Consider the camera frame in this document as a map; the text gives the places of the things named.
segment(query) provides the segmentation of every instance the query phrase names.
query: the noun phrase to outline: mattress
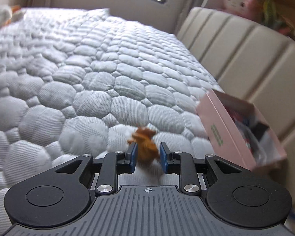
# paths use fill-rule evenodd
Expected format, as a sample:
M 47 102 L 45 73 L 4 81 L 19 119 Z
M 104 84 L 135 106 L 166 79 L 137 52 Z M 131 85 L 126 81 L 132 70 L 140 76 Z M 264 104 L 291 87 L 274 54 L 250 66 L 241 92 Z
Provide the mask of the mattress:
M 204 158 L 213 149 L 196 114 L 215 79 L 172 34 L 109 10 L 28 9 L 0 30 L 0 234 L 14 184 L 85 153 L 125 151 L 137 127 L 157 146 Z M 177 184 L 160 165 L 119 184 Z

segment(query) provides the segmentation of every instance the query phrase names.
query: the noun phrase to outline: green label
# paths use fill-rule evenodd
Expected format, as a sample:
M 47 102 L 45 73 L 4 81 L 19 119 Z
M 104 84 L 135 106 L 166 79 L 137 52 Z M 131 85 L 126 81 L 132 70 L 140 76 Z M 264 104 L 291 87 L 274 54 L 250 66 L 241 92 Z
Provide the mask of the green label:
M 223 140 L 221 138 L 221 136 L 219 135 L 219 131 L 217 130 L 215 124 L 211 125 L 211 130 L 214 134 L 214 137 L 218 143 L 219 146 L 222 146 L 223 145 Z

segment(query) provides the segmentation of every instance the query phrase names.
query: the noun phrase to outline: headboard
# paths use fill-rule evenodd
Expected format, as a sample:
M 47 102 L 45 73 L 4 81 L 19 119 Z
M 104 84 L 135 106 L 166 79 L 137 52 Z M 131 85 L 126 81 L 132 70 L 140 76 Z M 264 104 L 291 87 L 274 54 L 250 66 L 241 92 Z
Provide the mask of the headboard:
M 225 93 L 254 103 L 288 154 L 273 173 L 295 205 L 295 42 L 253 21 L 193 8 L 177 35 Z

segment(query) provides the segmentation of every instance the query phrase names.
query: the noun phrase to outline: pink pig plush toy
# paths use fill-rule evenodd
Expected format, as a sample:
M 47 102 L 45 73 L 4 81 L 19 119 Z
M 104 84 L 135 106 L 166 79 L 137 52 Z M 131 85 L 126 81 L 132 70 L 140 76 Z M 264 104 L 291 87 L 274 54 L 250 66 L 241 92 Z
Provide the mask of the pink pig plush toy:
M 224 0 L 224 12 L 260 22 L 262 8 L 258 0 Z

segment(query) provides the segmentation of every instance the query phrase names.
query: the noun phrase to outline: cardboard box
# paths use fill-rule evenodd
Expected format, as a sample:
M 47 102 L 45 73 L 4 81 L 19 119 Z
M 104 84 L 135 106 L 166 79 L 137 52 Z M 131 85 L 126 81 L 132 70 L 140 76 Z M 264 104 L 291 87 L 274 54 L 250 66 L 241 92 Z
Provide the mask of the cardboard box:
M 259 153 L 248 148 L 226 107 L 249 118 L 260 147 Z M 279 139 L 253 104 L 211 90 L 201 99 L 196 110 L 216 155 L 260 174 L 277 168 L 279 162 L 287 158 Z

